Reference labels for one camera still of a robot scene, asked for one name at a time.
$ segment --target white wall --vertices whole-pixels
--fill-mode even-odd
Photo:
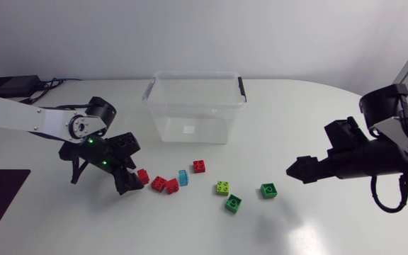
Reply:
[[[408,0],[0,0],[0,76],[228,70],[364,94],[408,59]]]

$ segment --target red block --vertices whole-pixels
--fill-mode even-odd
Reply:
[[[166,186],[166,190],[168,191],[168,194],[172,194],[179,190],[179,183],[177,182],[176,178],[167,181],[165,186]]]
[[[195,174],[204,173],[205,172],[204,160],[198,160],[193,162],[193,168],[195,169]]]
[[[154,190],[162,192],[164,189],[164,184],[166,183],[166,179],[163,179],[160,176],[157,176],[155,180],[151,183],[151,186]]]
[[[146,185],[149,183],[149,175],[147,175],[147,171],[144,169],[138,170],[138,177],[140,178],[140,181],[142,184]]]

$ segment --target label on container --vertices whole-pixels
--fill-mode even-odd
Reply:
[[[195,133],[195,126],[184,126],[183,127],[184,134],[194,134]]]

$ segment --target lego brick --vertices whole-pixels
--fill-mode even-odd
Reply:
[[[149,183],[149,175],[147,174],[147,171],[144,169],[140,169],[137,171],[138,172],[138,177],[140,178],[140,181],[142,184],[146,185]]]
[[[241,203],[242,203],[242,199],[231,194],[230,197],[226,201],[225,207],[231,212],[237,213],[237,210],[239,209]]]
[[[162,192],[166,183],[166,179],[157,176],[155,180],[151,183],[151,186],[154,190]]]
[[[179,191],[179,183],[177,182],[176,178],[167,181],[165,183],[165,186],[166,186],[166,191],[168,191],[168,194],[172,194],[174,192]]]
[[[195,174],[205,172],[204,160],[198,160],[193,162],[193,168],[195,169]]]
[[[273,183],[264,183],[261,185],[261,192],[264,198],[275,198],[278,193]]]
[[[185,170],[180,170],[178,172],[178,182],[181,186],[187,186],[188,185],[188,173]]]
[[[217,182],[217,195],[227,196],[230,194],[230,183],[227,181]]]

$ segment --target dark green block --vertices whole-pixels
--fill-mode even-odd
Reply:
[[[242,199],[231,194],[230,197],[226,201],[225,207],[231,212],[237,213],[237,210],[239,209],[241,203],[242,203]]]
[[[261,185],[261,192],[264,198],[275,198],[278,193],[273,183],[265,183]]]

